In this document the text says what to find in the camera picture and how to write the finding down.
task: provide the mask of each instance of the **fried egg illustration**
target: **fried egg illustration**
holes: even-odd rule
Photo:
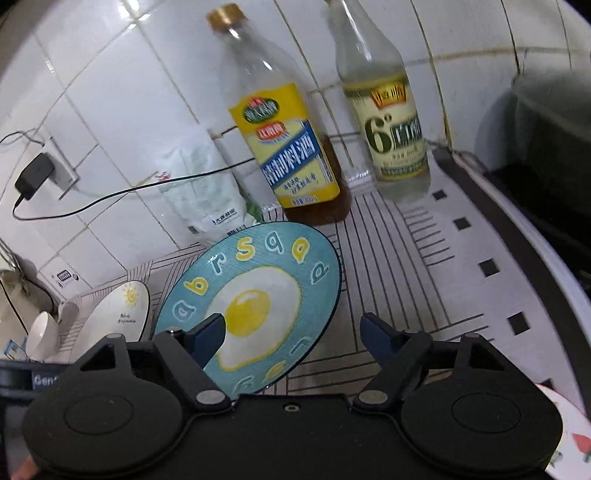
[[[221,313],[226,338],[217,351],[220,368],[233,372],[273,353],[289,335],[301,303],[298,282],[276,267],[238,275],[213,298],[205,318]]]

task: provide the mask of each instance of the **black square pattern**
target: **black square pattern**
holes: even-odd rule
[[[519,335],[520,333],[526,332],[530,329],[523,312],[516,313],[515,315],[510,316],[507,320],[509,320],[509,325],[511,325],[513,333],[516,335]]]
[[[445,192],[443,190],[438,190],[433,194],[433,198],[436,200],[442,200],[446,197],[447,197],[447,195],[445,194]]]
[[[471,227],[472,224],[468,221],[466,217],[458,218],[453,221],[456,224],[456,228],[458,230],[464,230],[464,228]]]
[[[491,275],[500,272],[499,267],[496,266],[496,263],[492,258],[482,263],[479,263],[478,265],[480,266],[482,273],[484,273],[485,277],[490,277]]]
[[[543,382],[540,382],[540,385],[543,385],[545,387],[551,388],[552,390],[554,390],[554,384],[552,383],[552,379],[549,378],[548,380],[544,380]]]

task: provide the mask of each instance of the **blue plate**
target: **blue plate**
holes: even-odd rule
[[[179,279],[156,333],[188,331],[213,313],[226,338],[205,367],[232,399],[276,382],[316,344],[339,300],[341,269],[330,241],[300,223],[263,223],[222,240]]]

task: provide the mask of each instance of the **stovetop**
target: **stovetop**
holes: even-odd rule
[[[513,164],[486,177],[544,235],[591,298],[591,218],[546,191],[526,165]]]

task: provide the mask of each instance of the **white plate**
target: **white plate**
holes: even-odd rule
[[[78,360],[109,333],[122,333],[128,342],[137,342],[148,319],[150,294],[140,281],[130,281],[114,289],[92,311],[80,330],[70,353],[70,363]]]
[[[538,388],[556,405],[562,417],[562,439],[546,472],[556,480],[591,478],[591,423],[562,395],[543,385]]]

